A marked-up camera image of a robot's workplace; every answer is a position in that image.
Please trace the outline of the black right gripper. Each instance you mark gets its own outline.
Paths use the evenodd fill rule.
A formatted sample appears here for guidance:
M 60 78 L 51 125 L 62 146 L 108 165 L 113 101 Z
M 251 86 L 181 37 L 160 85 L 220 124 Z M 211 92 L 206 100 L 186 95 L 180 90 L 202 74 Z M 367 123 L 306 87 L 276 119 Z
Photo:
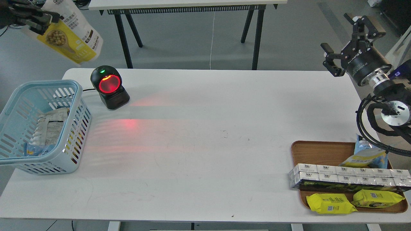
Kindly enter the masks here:
M 366 77 L 375 70 L 387 73 L 392 68 L 392 64 L 373 46 L 376 39 L 386 35 L 386 30 L 375 17 L 344 13 L 344 18 L 353 26 L 351 41 L 341 51 L 342 54 L 336 54 L 329 44 L 321 43 L 325 52 L 323 66 L 334 77 L 341 77 L 346 71 L 358 86 L 364 86 L 368 84 Z M 341 67 L 335 64 L 334 59 L 341 60 Z

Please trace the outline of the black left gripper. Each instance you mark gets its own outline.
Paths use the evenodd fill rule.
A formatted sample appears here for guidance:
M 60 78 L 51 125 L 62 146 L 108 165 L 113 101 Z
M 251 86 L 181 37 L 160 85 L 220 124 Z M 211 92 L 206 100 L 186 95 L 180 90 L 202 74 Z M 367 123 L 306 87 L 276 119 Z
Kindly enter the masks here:
M 31 31 L 44 35 L 50 23 L 59 19 L 59 13 L 45 11 L 32 3 L 0 3 L 0 29 L 28 25 Z

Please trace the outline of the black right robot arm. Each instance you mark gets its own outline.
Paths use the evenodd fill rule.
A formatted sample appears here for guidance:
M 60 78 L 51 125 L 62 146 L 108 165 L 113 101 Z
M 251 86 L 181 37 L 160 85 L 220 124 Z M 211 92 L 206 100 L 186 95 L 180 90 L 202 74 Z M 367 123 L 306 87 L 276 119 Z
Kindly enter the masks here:
M 395 83 L 395 73 L 389 74 L 392 64 L 374 48 L 374 41 L 386 35 L 379 22 L 372 17 L 345 13 L 344 18 L 352 25 L 353 32 L 347 45 L 335 53 L 327 43 L 322 43 L 325 60 L 323 66 L 334 76 L 346 73 L 358 86 L 369 85 L 374 95 L 366 96 L 356 112 L 356 124 L 361 136 L 386 152 L 410 156 L 409 150 L 395 148 L 374 138 L 366 130 L 363 112 L 372 129 L 391 137 L 402 137 L 410 143 L 410 88 Z

